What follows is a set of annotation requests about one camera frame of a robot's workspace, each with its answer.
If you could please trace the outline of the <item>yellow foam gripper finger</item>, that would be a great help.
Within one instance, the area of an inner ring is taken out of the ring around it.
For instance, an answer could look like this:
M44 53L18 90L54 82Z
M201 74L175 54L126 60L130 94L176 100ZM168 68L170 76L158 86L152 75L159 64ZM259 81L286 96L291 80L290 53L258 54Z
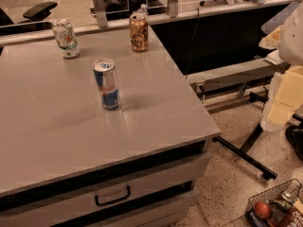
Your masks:
M265 49L278 49L282 26L278 26L271 33L261 39L259 46Z
M291 66L275 72L269 87L260 125L265 131L279 131L303 105L303 67Z

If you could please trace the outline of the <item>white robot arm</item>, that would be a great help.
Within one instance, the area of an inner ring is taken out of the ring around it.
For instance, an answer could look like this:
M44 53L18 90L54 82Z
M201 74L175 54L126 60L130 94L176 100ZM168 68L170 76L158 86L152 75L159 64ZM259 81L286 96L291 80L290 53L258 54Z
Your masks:
M303 4L299 3L259 46L276 49L279 57L290 65L283 74L274 73L260 120L265 131L279 131L303 105Z

